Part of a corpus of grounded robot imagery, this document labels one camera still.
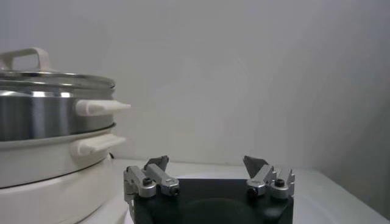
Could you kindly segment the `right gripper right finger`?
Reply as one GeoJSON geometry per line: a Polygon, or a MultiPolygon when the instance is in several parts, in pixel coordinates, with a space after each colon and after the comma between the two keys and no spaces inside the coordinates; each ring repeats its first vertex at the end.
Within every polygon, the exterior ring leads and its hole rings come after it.
{"type": "Polygon", "coordinates": [[[272,198],[286,200],[294,195],[295,175],[292,169],[279,173],[264,159],[244,156],[243,163],[250,178],[246,181],[247,196],[258,198],[269,194],[272,198]]]}

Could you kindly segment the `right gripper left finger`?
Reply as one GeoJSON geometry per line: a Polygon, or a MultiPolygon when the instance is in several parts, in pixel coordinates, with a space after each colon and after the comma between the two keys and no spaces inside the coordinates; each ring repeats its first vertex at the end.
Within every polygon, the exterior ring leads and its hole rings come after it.
{"type": "Polygon", "coordinates": [[[176,197],[180,194],[179,180],[169,176],[165,170],[169,162],[167,155],[151,158],[143,168],[128,166],[124,173],[124,196],[152,198],[157,188],[163,195],[176,197]]]}

